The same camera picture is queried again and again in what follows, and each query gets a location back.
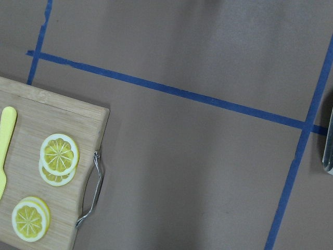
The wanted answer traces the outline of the upper top lemon slice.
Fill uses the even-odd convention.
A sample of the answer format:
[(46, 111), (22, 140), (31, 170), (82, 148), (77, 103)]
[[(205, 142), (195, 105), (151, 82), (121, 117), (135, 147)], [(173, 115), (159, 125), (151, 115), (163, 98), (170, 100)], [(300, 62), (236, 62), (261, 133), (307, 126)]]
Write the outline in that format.
[(79, 156), (76, 142), (65, 134), (49, 135), (40, 148), (42, 166), (56, 176), (71, 173), (79, 162)]

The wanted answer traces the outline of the lemon slice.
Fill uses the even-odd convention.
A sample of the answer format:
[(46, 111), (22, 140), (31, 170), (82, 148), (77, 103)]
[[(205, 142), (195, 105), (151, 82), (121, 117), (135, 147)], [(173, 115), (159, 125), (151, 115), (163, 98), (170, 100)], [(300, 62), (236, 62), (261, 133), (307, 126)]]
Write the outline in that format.
[(39, 173), (40, 173), (41, 178), (47, 184), (49, 184), (51, 186), (63, 186), (72, 181), (72, 179), (75, 176), (76, 169), (72, 170), (69, 174), (57, 176), (57, 175), (54, 175), (54, 174), (51, 174), (50, 172), (48, 172), (44, 168), (42, 161), (39, 160)]
[(15, 234), (26, 242), (36, 242), (46, 233), (48, 215), (34, 201), (21, 201), (13, 209), (11, 223)]
[(42, 199), (40, 199), (36, 196), (25, 197), (20, 202), (24, 202), (24, 201), (35, 202), (42, 207), (43, 211), (46, 213), (46, 217), (47, 217), (46, 229), (48, 230), (49, 226), (50, 226), (50, 222), (51, 222), (51, 215), (50, 215), (50, 210), (49, 210), (49, 207), (47, 206), (47, 204)]
[(56, 176), (71, 173), (79, 162), (79, 156), (76, 142), (65, 134), (49, 135), (40, 148), (42, 166)]

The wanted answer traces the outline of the upper bottom lemon slice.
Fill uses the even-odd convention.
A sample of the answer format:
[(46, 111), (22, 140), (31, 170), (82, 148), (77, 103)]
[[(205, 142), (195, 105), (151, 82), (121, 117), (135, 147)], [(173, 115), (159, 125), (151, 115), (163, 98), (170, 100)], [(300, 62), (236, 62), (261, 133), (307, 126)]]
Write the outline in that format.
[(57, 175), (54, 175), (54, 174), (51, 174), (50, 172), (48, 172), (44, 168), (42, 161), (39, 160), (39, 173), (40, 173), (41, 178), (47, 184), (49, 184), (51, 186), (63, 186), (72, 181), (72, 179), (75, 176), (76, 169), (72, 170), (69, 174), (57, 176)]

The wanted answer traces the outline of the bamboo cutting board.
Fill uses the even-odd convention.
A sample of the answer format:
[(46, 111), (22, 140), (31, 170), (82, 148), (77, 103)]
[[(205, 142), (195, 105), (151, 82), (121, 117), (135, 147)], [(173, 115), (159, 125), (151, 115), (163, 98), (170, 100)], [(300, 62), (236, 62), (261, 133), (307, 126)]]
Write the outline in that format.
[[(19, 249), (72, 249), (93, 154), (100, 149), (109, 110), (1, 78), (1, 107), (7, 106), (16, 109), (17, 122), (4, 165), (1, 241)], [(74, 139), (80, 153), (74, 178), (60, 187), (47, 184), (38, 168), (41, 145), (55, 133)], [(32, 243), (20, 239), (11, 224), (14, 207), (28, 196), (44, 200), (51, 213), (47, 233)]]

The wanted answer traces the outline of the lower bottom lemon slice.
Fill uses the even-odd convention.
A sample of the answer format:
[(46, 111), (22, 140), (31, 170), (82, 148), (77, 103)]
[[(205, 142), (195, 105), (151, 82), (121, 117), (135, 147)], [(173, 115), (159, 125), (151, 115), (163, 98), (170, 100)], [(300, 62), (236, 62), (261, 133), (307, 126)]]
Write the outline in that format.
[(50, 222), (51, 222), (51, 215), (50, 215), (50, 210), (49, 210), (49, 207), (47, 206), (47, 204), (42, 199), (40, 199), (36, 196), (25, 197), (20, 202), (24, 202), (24, 201), (35, 202), (42, 207), (43, 211), (46, 213), (46, 217), (47, 217), (46, 229), (48, 230), (49, 226), (50, 226)]

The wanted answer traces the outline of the yellow plastic knife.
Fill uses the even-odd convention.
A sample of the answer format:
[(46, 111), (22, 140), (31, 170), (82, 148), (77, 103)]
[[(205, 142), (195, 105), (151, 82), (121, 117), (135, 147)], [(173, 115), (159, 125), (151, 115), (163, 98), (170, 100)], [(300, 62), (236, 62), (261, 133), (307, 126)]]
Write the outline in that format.
[(4, 171), (5, 160), (10, 145), (11, 137), (16, 125), (17, 111), (7, 106), (1, 114), (1, 198), (4, 194), (7, 177)]

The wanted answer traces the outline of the steel scoop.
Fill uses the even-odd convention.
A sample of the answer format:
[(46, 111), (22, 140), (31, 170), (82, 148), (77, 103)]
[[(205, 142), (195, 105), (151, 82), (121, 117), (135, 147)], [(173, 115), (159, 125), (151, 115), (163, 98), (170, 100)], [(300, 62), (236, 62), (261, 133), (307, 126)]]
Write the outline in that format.
[(329, 127), (327, 132), (326, 144), (322, 159), (324, 170), (328, 174), (332, 174), (332, 129), (333, 129), (333, 112), (331, 112)]

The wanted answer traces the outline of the lower top lemon slice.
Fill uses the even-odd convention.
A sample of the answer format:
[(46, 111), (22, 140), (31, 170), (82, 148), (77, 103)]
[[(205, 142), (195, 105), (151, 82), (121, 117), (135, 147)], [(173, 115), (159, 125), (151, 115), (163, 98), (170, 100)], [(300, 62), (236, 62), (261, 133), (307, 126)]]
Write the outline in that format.
[(46, 233), (48, 215), (34, 201), (21, 201), (13, 209), (11, 223), (15, 234), (26, 242), (36, 242)]

